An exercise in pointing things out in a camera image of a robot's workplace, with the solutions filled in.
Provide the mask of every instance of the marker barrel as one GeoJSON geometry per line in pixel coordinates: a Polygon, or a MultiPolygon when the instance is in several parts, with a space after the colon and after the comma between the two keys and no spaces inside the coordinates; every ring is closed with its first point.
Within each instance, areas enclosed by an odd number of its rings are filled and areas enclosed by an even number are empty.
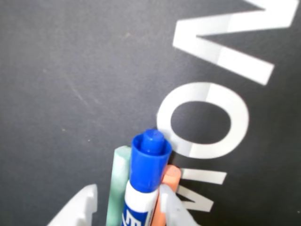
{"type": "Polygon", "coordinates": [[[122,226],[151,224],[158,188],[171,151],[170,143],[158,130],[148,129],[134,137],[122,226]]]}

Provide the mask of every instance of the blue cap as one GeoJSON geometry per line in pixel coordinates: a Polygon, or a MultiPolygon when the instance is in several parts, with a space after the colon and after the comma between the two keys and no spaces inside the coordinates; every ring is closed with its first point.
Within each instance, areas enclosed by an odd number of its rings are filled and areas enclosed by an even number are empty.
{"type": "Polygon", "coordinates": [[[171,152],[170,143],[156,129],[148,129],[134,137],[129,176],[132,187],[142,193],[155,191],[171,152]]]}

